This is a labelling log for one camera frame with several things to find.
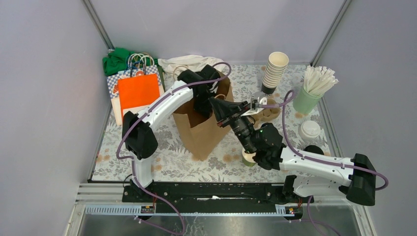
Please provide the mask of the brown paper bag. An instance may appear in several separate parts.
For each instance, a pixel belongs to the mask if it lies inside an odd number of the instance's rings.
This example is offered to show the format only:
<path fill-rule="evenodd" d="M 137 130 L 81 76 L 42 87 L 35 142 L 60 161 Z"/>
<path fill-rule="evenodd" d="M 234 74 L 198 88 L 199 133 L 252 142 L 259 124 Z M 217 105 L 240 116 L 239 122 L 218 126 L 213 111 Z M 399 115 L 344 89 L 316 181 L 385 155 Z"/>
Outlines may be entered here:
<path fill-rule="evenodd" d="M 215 98 L 233 102 L 233 89 L 229 78 L 219 82 L 215 90 Z M 230 127 L 219 127 L 213 111 L 209 118 L 193 110 L 193 94 L 191 100 L 181 105 L 173 112 L 173 118 L 179 136 L 185 146 L 198 160 L 205 160 L 224 136 L 231 130 Z"/>

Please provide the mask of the brown pulp cup carrier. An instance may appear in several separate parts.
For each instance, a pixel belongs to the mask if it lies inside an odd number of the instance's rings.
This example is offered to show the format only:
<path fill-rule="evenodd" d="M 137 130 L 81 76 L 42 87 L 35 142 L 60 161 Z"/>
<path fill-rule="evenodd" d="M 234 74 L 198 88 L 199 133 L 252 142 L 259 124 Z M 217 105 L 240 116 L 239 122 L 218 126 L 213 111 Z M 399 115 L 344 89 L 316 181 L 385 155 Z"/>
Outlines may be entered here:
<path fill-rule="evenodd" d="M 265 108 L 257 114 L 249 117 L 249 121 L 255 128 L 260 127 L 261 122 L 271 122 L 281 113 L 281 108 Z"/>

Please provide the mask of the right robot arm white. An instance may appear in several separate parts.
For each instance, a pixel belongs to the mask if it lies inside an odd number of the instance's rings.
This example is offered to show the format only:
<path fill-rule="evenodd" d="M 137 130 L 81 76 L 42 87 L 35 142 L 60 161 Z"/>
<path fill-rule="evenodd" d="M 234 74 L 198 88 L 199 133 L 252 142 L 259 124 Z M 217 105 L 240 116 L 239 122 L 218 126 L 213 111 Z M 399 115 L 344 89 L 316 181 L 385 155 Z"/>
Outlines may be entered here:
<path fill-rule="evenodd" d="M 240 141 L 248 162 L 266 170 L 298 171 L 307 177 L 288 176 L 282 189 L 284 200 L 293 203 L 300 197 L 342 196 L 363 205 L 375 205 L 376 171 L 368 157 L 336 157 L 297 150 L 282 141 L 272 123 L 253 127 L 250 118 L 268 106 L 265 97 L 251 102 L 230 102 L 211 97 L 209 102 L 220 127 L 229 126 Z"/>

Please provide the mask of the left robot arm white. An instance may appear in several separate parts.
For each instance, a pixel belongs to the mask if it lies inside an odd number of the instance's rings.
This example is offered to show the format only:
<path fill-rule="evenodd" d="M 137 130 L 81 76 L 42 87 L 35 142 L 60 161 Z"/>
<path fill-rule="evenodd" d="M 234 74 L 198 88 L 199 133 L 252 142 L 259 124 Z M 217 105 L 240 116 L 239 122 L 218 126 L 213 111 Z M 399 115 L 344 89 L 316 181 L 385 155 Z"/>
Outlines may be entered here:
<path fill-rule="evenodd" d="M 127 112 L 122 123 L 122 141 L 130 152 L 132 161 L 132 181 L 136 185 L 134 196 L 140 202 L 152 197 L 153 182 L 151 156 L 158 147 L 155 130 L 180 106 L 192 102 L 191 110 L 198 121 L 205 121 L 212 115 L 209 99 L 215 97 L 218 83 L 229 76 L 222 74 L 215 65 L 206 65 L 201 71 L 187 69 L 181 72 L 173 85 L 153 103 L 134 114 Z"/>

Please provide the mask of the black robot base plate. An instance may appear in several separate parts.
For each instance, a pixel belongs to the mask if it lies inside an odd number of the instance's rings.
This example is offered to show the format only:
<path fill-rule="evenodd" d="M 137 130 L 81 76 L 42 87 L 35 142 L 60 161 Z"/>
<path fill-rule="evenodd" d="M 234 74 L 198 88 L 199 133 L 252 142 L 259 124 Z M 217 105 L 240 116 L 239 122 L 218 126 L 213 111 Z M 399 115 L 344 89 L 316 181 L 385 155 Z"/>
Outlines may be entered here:
<path fill-rule="evenodd" d="M 301 207 L 307 201 L 307 197 L 297 196 L 289 185 L 280 183 L 152 182 L 142 190 L 130 182 L 122 194 L 124 203 L 149 203 L 180 213 L 203 208 L 241 211 L 263 205 Z"/>

